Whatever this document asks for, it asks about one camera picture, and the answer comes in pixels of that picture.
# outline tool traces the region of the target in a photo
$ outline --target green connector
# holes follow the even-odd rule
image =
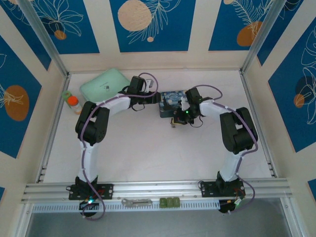
[[[178,197],[174,197],[172,201],[173,201],[173,207],[180,207],[180,199]]]
[[[173,207],[173,198],[167,197],[167,207],[172,208]]]
[[[167,199],[162,197],[159,199],[159,207],[160,208],[167,208]]]

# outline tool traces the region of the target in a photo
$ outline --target mint green cushion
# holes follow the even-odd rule
[[[80,87],[87,101],[100,102],[114,97],[130,81],[117,69],[111,68]]]

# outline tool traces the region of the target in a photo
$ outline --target floor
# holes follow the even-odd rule
[[[249,104],[238,71],[147,70],[159,82],[159,91],[189,89],[211,84],[223,91],[218,102],[231,108]],[[141,71],[122,71],[131,79]],[[74,74],[69,89],[84,104],[79,87],[98,74]],[[216,97],[211,88],[199,87],[203,97]],[[80,167],[80,146],[75,125],[78,115],[64,104],[44,182],[74,182]],[[215,179],[227,151],[219,121],[204,117],[201,128],[189,125],[171,128],[169,118],[160,118],[158,104],[142,111],[123,111],[110,118],[107,135],[99,146],[101,182],[176,181]],[[244,159],[243,178],[271,177],[259,142],[259,151]]]

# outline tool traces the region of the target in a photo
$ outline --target white wall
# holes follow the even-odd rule
[[[98,71],[164,68],[240,68],[248,51],[209,52],[222,0],[197,0],[188,52],[120,53],[110,1],[85,0],[85,7],[100,54],[61,55],[67,69]]]
[[[0,22],[1,37],[42,85],[18,158],[0,152],[0,186],[5,187],[0,203],[0,235],[7,236],[25,185],[35,181],[64,79],[53,63],[46,71],[1,7]]]
[[[316,143],[294,152],[268,80],[316,17],[316,1],[304,0],[263,67],[256,59],[247,72],[260,124],[280,177],[287,177],[311,236],[316,233],[316,202],[307,182],[316,178]]]

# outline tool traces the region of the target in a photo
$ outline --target cable connector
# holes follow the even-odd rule
[[[234,204],[235,204],[236,206],[238,206],[240,203],[241,203],[241,199],[240,199],[240,198],[238,198],[238,199],[234,202]]]

